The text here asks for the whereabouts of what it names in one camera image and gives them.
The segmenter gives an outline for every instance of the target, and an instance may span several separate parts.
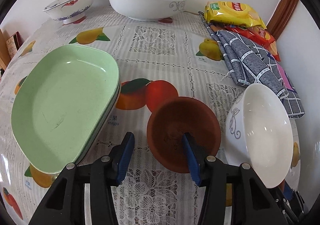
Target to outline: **yellow snack bag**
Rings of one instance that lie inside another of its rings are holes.
[[[215,21],[247,28],[253,26],[267,28],[258,13],[244,3],[208,2],[204,9],[204,18],[208,23]]]

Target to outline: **lemon print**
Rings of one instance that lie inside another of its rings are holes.
[[[24,56],[24,55],[26,55],[27,53],[32,52],[32,47],[33,47],[33,45],[35,44],[35,42],[36,42],[35,40],[32,41],[32,42],[23,50],[23,52],[21,53],[21,55],[20,55],[19,57]]]
[[[24,175],[27,177],[32,177],[37,185],[41,186],[42,188],[50,187],[57,178],[56,175],[40,172],[32,164],[30,164]]]
[[[104,34],[103,28],[95,28],[80,32],[69,44],[78,42],[82,45],[90,44],[96,40],[110,41],[110,39]]]
[[[232,206],[232,184],[227,184],[226,207]]]
[[[204,42],[199,45],[199,52],[196,56],[206,56],[207,58],[215,61],[223,60],[218,43],[209,38],[205,38]]]
[[[298,143],[293,143],[293,154],[292,154],[292,161],[291,161],[291,168],[296,167],[300,160],[300,153]]]
[[[24,82],[24,80],[25,80],[26,78],[27,78],[27,77],[24,77],[24,78],[22,78],[22,79],[19,81],[19,83],[17,84],[16,88],[14,89],[14,94],[17,94],[17,93],[18,93],[21,85],[23,84],[23,82]]]

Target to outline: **white oval bowl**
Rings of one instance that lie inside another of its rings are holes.
[[[293,135],[288,114],[267,86],[254,83],[236,99],[226,119],[228,164],[249,163],[267,188],[279,185],[290,168]]]
[[[68,24],[81,19],[93,0],[55,0],[44,8],[53,20],[63,20]]]
[[[183,11],[186,0],[109,0],[112,8],[133,20],[157,21]]]

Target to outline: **blue checkered cloth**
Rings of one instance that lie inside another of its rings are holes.
[[[203,12],[199,12],[199,15],[211,38],[218,42],[230,76],[236,84],[247,87],[252,83],[262,83],[279,97],[289,118],[304,115],[296,90],[284,86],[277,63],[270,52],[238,33],[227,30],[215,33],[205,21]]]

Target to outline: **floral painted bowl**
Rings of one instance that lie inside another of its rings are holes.
[[[64,24],[72,23],[84,17],[93,0],[55,0],[44,8],[53,20],[63,20]]]
[[[290,169],[292,144],[289,117],[278,96],[261,83],[249,85],[226,119],[228,164],[249,163],[264,185],[274,188]]]

